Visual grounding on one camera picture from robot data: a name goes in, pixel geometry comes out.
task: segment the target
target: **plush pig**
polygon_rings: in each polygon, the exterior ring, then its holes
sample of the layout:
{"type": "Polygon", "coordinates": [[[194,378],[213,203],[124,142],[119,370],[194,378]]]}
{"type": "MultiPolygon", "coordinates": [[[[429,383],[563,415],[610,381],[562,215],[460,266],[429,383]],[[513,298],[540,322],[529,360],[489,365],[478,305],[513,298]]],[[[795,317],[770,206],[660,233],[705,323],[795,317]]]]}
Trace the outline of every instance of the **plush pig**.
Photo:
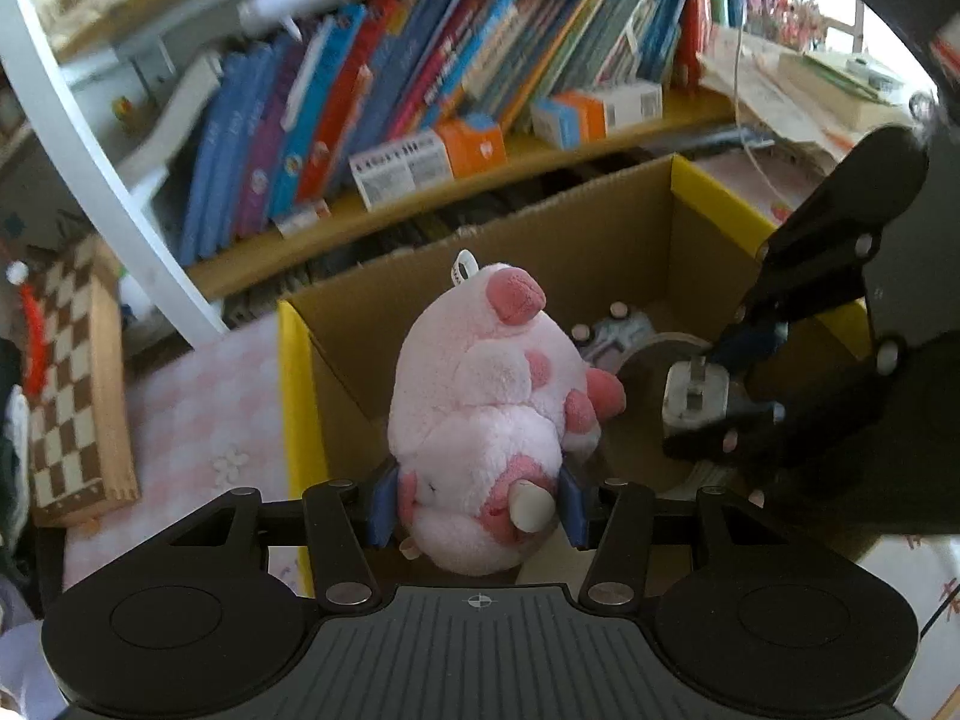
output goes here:
{"type": "Polygon", "coordinates": [[[588,367],[526,271],[491,265],[435,300],[397,361],[390,450],[400,521],[439,567],[519,565],[555,526],[562,453],[581,458],[623,386],[588,367]]]}

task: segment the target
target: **pink checkered tablecloth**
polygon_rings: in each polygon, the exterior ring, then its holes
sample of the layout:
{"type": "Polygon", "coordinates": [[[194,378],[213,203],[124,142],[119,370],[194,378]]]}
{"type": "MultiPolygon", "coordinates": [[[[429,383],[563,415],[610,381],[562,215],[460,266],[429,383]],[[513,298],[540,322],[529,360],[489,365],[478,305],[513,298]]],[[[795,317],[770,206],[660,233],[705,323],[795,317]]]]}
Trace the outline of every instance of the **pink checkered tablecloth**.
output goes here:
{"type": "MultiPolygon", "coordinates": [[[[128,386],[136,503],[67,534],[64,585],[75,584],[235,487],[289,497],[277,362],[277,315],[180,357],[128,386]]],[[[301,593],[298,551],[270,550],[270,572],[301,593]]]]}

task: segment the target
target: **plush toy tag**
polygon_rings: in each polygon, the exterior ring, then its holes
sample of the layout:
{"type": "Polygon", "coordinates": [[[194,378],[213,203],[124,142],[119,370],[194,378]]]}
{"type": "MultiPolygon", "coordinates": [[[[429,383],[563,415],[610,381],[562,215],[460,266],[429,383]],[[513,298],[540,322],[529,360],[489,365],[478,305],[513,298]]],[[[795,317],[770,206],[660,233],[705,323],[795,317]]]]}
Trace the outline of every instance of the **plush toy tag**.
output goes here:
{"type": "Polygon", "coordinates": [[[480,266],[477,265],[477,258],[470,254],[468,250],[461,250],[457,255],[457,259],[453,261],[453,268],[450,269],[450,278],[453,279],[453,286],[456,287],[459,284],[463,284],[470,276],[475,275],[479,269],[480,266]]]}

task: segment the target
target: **chessboard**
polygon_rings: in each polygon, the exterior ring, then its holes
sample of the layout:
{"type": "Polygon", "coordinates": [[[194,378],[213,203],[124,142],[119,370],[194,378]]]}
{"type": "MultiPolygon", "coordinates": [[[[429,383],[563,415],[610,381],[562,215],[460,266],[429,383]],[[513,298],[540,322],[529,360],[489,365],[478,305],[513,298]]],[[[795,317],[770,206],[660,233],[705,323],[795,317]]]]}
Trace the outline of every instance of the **chessboard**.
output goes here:
{"type": "Polygon", "coordinates": [[[97,235],[37,281],[47,371],[31,413],[34,520],[68,527],[136,500],[124,403],[120,265],[97,235]]]}

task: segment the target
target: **gray ribbed panel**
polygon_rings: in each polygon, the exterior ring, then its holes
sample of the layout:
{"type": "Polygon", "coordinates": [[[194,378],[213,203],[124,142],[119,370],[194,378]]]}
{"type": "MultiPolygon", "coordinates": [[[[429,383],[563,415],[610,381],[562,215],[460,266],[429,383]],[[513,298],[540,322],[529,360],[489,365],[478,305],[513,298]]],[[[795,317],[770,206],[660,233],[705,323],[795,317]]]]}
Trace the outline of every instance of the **gray ribbed panel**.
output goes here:
{"type": "MultiPolygon", "coordinates": [[[[402,587],[377,613],[325,623],[280,682],[206,720],[750,717],[680,682],[635,625],[575,610],[556,587],[402,587]],[[491,603],[475,608],[480,595],[491,603]]],[[[850,720],[902,718],[876,707],[850,720]]]]}

